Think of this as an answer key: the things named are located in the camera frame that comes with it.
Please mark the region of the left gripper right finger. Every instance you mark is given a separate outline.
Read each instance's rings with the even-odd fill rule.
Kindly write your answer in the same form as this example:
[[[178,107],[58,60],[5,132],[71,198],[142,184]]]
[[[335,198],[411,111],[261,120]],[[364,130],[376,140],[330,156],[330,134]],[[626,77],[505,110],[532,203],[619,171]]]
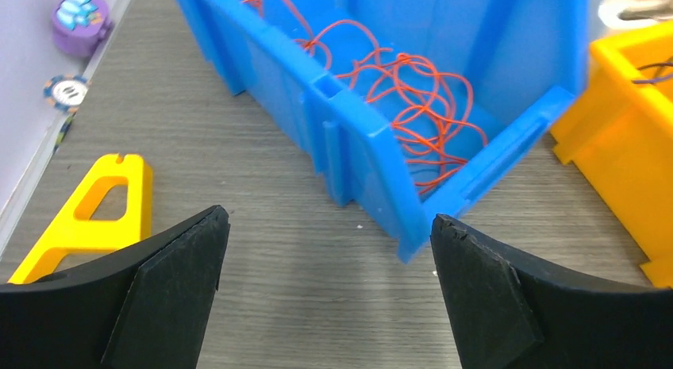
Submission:
[[[430,239],[462,367],[671,367],[670,290],[563,267],[444,214]]]

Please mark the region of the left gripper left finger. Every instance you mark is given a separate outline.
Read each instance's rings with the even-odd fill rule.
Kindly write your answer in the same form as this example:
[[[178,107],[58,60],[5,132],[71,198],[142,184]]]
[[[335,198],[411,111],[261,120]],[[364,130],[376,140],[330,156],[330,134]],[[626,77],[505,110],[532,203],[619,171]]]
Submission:
[[[211,206],[116,252],[2,285],[2,367],[196,367],[229,230]]]

